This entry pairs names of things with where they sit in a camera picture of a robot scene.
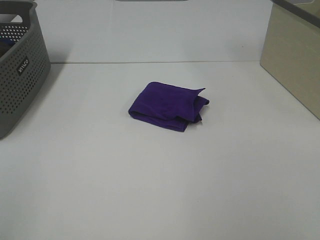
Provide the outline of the blue towel in basket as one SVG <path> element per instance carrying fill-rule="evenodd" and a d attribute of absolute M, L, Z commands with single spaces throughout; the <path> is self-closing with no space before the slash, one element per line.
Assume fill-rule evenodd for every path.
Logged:
<path fill-rule="evenodd" d="M 10 38 L 0 38 L 0 42 L 8 46 L 14 46 L 16 44 L 16 42 Z"/>

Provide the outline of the purple towel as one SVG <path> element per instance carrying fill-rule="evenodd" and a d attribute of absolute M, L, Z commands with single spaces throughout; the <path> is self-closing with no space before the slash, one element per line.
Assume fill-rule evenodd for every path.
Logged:
<path fill-rule="evenodd" d="M 203 90 L 153 81 L 137 96 L 128 114 L 136 120 L 184 132 L 189 124 L 202 120 L 200 112 L 210 103 L 208 99 L 199 96 Z"/>

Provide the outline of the grey perforated plastic basket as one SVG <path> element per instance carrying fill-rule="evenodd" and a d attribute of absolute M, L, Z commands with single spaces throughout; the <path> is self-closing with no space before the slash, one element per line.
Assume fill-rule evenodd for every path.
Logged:
<path fill-rule="evenodd" d="M 0 13 L 21 22 L 2 22 L 1 39 L 14 45 L 0 57 L 0 137 L 17 125 L 41 90 L 51 69 L 33 0 L 2 0 Z"/>

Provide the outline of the beige plastic bin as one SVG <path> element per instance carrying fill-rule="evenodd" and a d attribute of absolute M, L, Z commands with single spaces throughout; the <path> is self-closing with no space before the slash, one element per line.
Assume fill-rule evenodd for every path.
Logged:
<path fill-rule="evenodd" d="M 274 0 L 260 65 L 320 116 L 320 2 Z"/>

